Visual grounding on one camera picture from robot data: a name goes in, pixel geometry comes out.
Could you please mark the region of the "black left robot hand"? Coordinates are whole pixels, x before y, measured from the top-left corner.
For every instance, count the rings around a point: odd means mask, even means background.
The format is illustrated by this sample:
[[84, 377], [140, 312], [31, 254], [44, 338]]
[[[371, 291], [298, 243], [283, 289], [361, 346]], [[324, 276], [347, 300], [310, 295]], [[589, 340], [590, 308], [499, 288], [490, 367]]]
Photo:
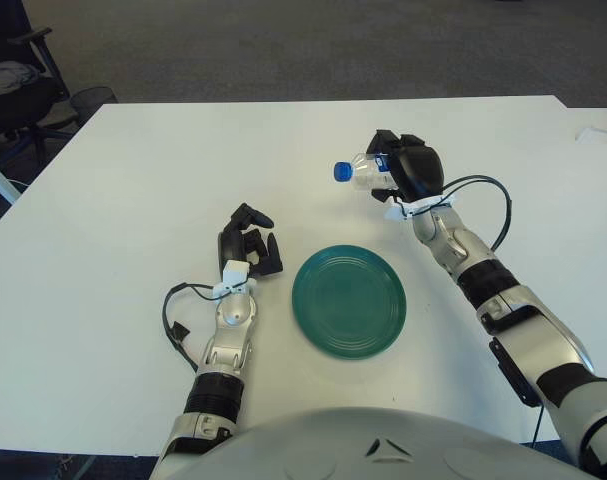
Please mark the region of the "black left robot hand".
[[220, 272], [229, 260], [248, 263], [251, 278], [283, 271], [275, 235], [269, 233], [263, 240], [259, 227], [272, 229], [274, 222], [266, 214], [242, 203], [218, 235]]

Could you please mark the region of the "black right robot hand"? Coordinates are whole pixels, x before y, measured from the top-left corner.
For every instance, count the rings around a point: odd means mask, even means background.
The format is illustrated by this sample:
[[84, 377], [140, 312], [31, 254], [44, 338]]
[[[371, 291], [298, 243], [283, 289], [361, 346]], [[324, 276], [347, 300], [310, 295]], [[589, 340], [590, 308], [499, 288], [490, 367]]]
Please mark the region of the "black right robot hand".
[[441, 195], [444, 173], [437, 152], [411, 134], [397, 137], [390, 130], [377, 130], [367, 154], [384, 154], [393, 180], [392, 186], [371, 187], [371, 195], [385, 202], [389, 197], [406, 203]]

